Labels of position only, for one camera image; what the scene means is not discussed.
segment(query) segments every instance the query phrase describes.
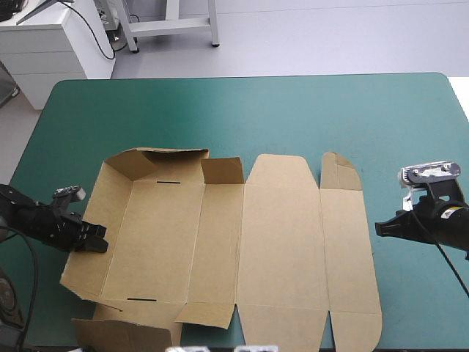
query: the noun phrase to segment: unfolded cardboard box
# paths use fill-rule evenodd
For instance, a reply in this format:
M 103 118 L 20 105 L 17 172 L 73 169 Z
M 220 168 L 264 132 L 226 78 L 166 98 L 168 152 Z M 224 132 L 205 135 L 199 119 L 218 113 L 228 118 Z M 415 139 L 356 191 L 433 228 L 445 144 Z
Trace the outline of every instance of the unfolded cardboard box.
M 337 351 L 380 338 L 363 192 L 340 155 L 324 155 L 319 188 L 298 156 L 260 155 L 245 182 L 239 158 L 127 150 L 104 161 L 85 219 L 109 248 L 70 254 L 62 275 L 98 303 L 75 322 L 83 344 L 121 320 L 178 345 L 182 322 L 226 329 L 235 305 L 251 345 L 317 351 L 328 312 Z

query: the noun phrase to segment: gray floor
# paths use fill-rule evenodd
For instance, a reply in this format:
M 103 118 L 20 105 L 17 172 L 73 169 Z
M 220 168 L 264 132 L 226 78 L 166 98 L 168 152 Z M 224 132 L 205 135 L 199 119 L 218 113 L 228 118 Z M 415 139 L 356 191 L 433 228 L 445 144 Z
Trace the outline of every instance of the gray floor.
M 206 0 L 181 0 L 202 15 Z M 129 0 L 143 21 L 161 1 Z M 141 38 L 113 78 L 440 72 L 469 76 L 469 0 L 218 0 L 220 48 L 209 33 Z M 24 96 L 0 109 L 0 183 L 10 179 L 39 113 Z

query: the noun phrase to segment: black cable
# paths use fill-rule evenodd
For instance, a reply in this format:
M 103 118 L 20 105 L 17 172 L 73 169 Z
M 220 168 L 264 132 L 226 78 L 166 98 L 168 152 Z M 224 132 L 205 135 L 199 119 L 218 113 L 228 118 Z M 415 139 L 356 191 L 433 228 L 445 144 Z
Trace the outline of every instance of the black cable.
M 34 276 L 33 276 L 32 289 L 31 289 L 31 299 L 29 300 L 28 316 L 24 323 L 23 332 L 18 342 L 18 352 L 21 352 L 23 350 L 23 345 L 24 345 L 24 340 L 26 339 L 26 334 L 28 333 L 29 324 L 31 323 L 32 313 L 34 311 L 34 303 L 36 301 L 36 295 L 37 295 L 37 283 L 39 282 L 39 268 L 37 265 L 37 254 L 31 242 L 27 238 L 27 236 L 24 235 L 22 232 L 17 231 L 8 226 L 3 226 L 3 225 L 0 225 L 0 229 L 8 230 L 8 231 L 15 233 L 14 235 L 9 236 L 8 238 L 14 237 L 15 235 L 19 235 L 23 239 L 24 243 L 28 246 L 29 251 L 31 252 L 31 257 L 32 257 Z
M 0 243 L 7 242 L 8 240 L 11 240 L 15 236 L 16 236 L 16 232 L 13 235 L 10 235 L 10 236 L 4 238 L 3 240 L 1 240 Z
M 123 48 L 127 46 L 127 43 L 125 43 L 121 48 L 118 48 L 117 50 L 114 50 L 114 53 L 121 51 Z
M 453 271 L 453 274 L 455 275 L 457 281 L 459 282 L 459 284 L 461 285 L 462 289 L 464 290 L 465 294 L 468 296 L 469 298 L 469 290 L 468 288 L 466 287 L 465 283 L 462 281 L 462 278 L 461 276 L 459 275 L 459 273 L 457 272 L 457 269 L 454 267 L 453 263 L 450 261 L 450 259 L 448 258 L 448 255 L 445 253 L 445 251 L 443 250 L 443 248 L 441 248 L 441 245 L 438 243 L 438 241 L 435 239 L 435 237 L 433 236 L 433 234 L 421 223 L 420 219 L 418 218 L 417 214 L 415 213 L 415 211 L 411 210 L 410 211 L 412 213 L 412 216 L 413 218 L 416 220 L 417 222 L 417 225 L 418 227 L 420 227 L 426 234 L 426 236 L 431 239 L 436 247 L 438 248 L 438 251 L 440 251 L 441 255 L 443 256 L 443 258 L 445 258 L 445 261 L 448 263 L 449 265 L 449 268 Z
M 62 5 L 68 7 L 69 9 L 71 9 L 74 13 L 76 13 L 78 16 L 81 17 L 81 19 L 84 21 L 84 23 L 88 26 L 89 30 L 91 31 L 91 34 L 93 35 L 93 38 L 95 39 L 95 42 L 96 42 L 96 45 L 97 47 L 100 49 L 101 51 L 101 54 L 107 58 L 107 60 L 114 60 L 116 58 L 116 52 L 113 50 L 112 51 L 112 56 L 107 56 L 106 53 L 104 52 L 103 48 L 101 48 L 101 44 L 100 42 L 97 41 L 97 38 L 96 38 L 96 34 L 95 32 L 93 31 L 93 28 L 91 28 L 91 26 L 89 25 L 88 21 L 85 19 L 85 17 L 83 17 L 83 15 L 81 13 L 79 13 L 77 10 L 75 10 L 73 7 L 71 7 L 69 4 L 66 4 L 64 3 L 63 1 L 60 1 L 60 0 L 56 0 L 57 2 L 61 3 Z

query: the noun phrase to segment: black slot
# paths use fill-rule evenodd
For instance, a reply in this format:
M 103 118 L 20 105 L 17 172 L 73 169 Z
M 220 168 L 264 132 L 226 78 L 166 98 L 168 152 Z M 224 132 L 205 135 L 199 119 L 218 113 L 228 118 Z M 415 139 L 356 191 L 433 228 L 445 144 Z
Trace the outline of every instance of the black slot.
M 127 298 L 128 301 L 145 301 L 145 302 L 156 302 L 153 298 Z
M 156 181 L 156 183 L 169 183 L 169 184 L 172 184 L 172 185 L 180 185 L 181 182 L 179 181 Z

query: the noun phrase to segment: robotic arm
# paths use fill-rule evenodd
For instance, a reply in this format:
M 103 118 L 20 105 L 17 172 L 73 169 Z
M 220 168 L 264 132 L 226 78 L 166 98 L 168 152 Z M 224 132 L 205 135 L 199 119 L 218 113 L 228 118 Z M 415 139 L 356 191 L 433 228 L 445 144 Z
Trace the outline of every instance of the robotic arm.
M 399 182 L 409 190 L 404 209 L 391 220 L 376 223 L 377 234 L 443 244 L 465 251 L 469 259 L 469 205 L 456 180 L 460 174 L 459 165 L 449 161 L 403 167 Z M 413 204 L 417 191 L 426 193 Z
M 37 258 L 26 237 L 35 238 L 65 252 L 106 252 L 106 228 L 83 221 L 80 214 L 67 211 L 71 202 L 79 202 L 85 195 L 80 186 L 59 188 L 53 193 L 52 203 L 45 205 L 33 201 L 11 186 L 0 185 L 0 243 L 8 239 L 5 235 L 9 230 L 21 234 L 33 253 L 35 265 Z M 29 319 L 24 319 L 21 313 L 13 283 L 0 268 L 1 352 L 21 349 L 28 323 Z

